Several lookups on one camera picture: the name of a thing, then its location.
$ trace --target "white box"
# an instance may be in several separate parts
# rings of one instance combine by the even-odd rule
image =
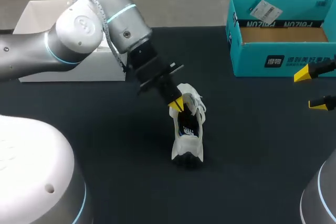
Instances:
[[[51,29],[71,0],[29,1],[14,34],[33,34]],[[126,64],[127,54],[121,56]],[[20,78],[21,82],[124,81],[125,73],[108,49],[94,51],[81,64],[67,72],[43,72]]]

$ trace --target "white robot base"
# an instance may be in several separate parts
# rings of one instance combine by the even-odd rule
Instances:
[[[92,224],[73,154],[49,124],[0,115],[0,223]]]

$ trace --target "shoe sole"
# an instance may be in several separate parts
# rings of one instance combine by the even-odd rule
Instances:
[[[197,168],[203,164],[200,158],[195,157],[191,152],[186,152],[183,155],[177,155],[173,159],[173,163],[186,168]]]

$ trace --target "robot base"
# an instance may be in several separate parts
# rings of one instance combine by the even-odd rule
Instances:
[[[87,185],[54,127],[0,115],[0,223],[93,223]]]
[[[302,224],[335,224],[336,222],[336,151],[321,166],[302,193]]]

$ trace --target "barcode label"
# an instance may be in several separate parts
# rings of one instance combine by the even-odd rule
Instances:
[[[268,12],[262,17],[262,21],[264,21],[265,20],[265,18],[267,18],[268,17],[268,15],[270,15],[271,14],[271,12],[273,12],[274,11],[274,7],[271,7],[271,9],[270,10],[268,10]]]
[[[281,14],[282,10],[274,5],[271,5],[265,0],[261,0],[251,12],[252,16],[260,19],[268,25],[271,25]]]

